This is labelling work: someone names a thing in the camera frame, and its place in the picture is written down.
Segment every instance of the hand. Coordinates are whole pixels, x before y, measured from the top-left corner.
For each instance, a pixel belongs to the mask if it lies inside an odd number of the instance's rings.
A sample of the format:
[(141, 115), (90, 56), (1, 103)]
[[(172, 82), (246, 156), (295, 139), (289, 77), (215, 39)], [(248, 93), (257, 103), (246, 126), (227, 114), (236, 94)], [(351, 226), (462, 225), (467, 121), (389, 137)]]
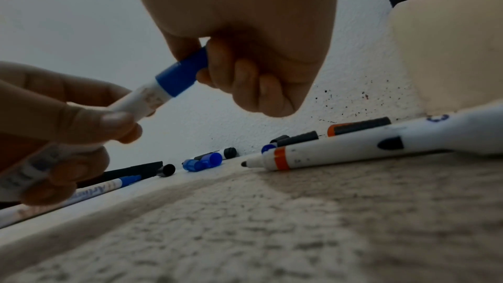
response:
[(336, 0), (143, 0), (178, 60), (207, 43), (198, 80), (250, 112), (281, 117), (304, 101), (332, 36)]
[[(131, 114), (66, 103), (108, 106), (128, 93), (110, 83), (0, 62), (0, 174), (47, 142), (93, 144), (114, 139), (126, 144), (137, 140), (141, 127)], [(28, 189), (21, 202), (61, 202), (74, 193), (76, 182), (101, 175), (108, 161), (103, 147), (75, 155), (55, 166), (48, 180)]]

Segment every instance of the blue marker cap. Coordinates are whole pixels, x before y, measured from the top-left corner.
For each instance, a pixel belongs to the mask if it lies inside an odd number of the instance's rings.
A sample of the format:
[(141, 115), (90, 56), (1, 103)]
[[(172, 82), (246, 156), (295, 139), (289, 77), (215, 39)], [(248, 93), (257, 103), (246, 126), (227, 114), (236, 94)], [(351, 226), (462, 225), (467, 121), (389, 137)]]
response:
[(183, 162), (183, 168), (186, 171), (201, 171), (207, 168), (207, 165), (199, 160), (187, 159)]
[(268, 150), (270, 149), (274, 149), (276, 148), (276, 145), (273, 145), (273, 144), (267, 144), (266, 146), (262, 147), (262, 154), (267, 152)]
[(176, 64), (173, 64), (156, 76), (157, 83), (172, 97), (190, 88), (195, 82), (199, 70), (208, 67), (206, 47)]
[(208, 161), (210, 163), (210, 168), (220, 166), (222, 160), (222, 155), (219, 153), (206, 154), (201, 158), (201, 161)]
[(121, 186), (121, 188), (122, 188), (122, 187), (129, 186), (130, 184), (135, 183), (137, 181), (140, 181), (141, 175), (120, 177), (119, 179), (122, 181), (122, 186)]

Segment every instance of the beige box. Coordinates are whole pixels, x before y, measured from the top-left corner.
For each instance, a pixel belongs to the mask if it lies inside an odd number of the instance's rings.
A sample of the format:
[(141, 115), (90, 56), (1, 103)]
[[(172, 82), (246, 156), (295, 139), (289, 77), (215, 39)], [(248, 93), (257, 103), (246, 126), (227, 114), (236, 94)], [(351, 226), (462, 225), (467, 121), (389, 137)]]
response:
[(409, 0), (390, 23), (428, 114), (503, 99), (503, 0)]

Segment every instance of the black teardrop mark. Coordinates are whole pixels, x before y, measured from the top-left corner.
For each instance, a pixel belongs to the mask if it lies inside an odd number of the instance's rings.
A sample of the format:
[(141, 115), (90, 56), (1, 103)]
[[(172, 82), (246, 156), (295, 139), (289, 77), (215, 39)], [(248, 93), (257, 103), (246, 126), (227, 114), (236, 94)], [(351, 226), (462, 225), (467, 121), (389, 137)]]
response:
[(377, 147), (383, 150), (398, 150), (405, 148), (400, 136), (385, 139), (377, 144)]

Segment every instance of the white wall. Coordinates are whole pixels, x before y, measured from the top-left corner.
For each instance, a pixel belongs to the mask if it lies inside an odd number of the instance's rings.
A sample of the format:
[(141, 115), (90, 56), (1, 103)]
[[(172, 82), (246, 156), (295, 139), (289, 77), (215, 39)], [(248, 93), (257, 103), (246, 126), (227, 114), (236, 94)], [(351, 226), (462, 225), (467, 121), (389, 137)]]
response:
[[(420, 115), (389, 34), (390, 10), (388, 0), (339, 0), (329, 56), (294, 116), (250, 114), (230, 96), (196, 84), (142, 122), (141, 140), (111, 143), (110, 168), (156, 160), (179, 164), (225, 146), (249, 154), (278, 135), (325, 134), (330, 122)], [(139, 0), (0, 0), (0, 60), (131, 89), (174, 63)]]

